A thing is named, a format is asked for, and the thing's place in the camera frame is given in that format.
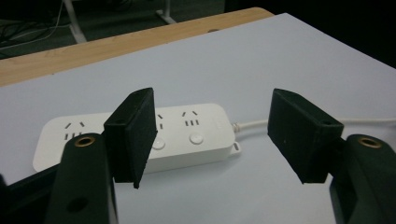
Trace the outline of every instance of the wooden tabletop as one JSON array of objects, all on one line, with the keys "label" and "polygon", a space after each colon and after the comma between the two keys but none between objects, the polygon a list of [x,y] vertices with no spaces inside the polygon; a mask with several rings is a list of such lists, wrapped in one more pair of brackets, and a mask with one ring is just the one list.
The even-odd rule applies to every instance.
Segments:
[{"label": "wooden tabletop", "polygon": [[0,60],[0,87],[271,16],[253,7]]}]

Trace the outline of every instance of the white button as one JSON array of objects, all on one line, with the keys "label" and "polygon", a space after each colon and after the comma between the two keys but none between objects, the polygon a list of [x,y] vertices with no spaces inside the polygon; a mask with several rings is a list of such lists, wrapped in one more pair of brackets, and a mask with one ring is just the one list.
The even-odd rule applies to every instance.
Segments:
[{"label": "white button", "polygon": [[190,141],[195,145],[200,145],[204,142],[204,138],[198,133],[190,134]]},{"label": "white button", "polygon": [[152,148],[160,150],[165,147],[165,141],[161,139],[161,137],[156,137],[154,143],[152,144]]}]

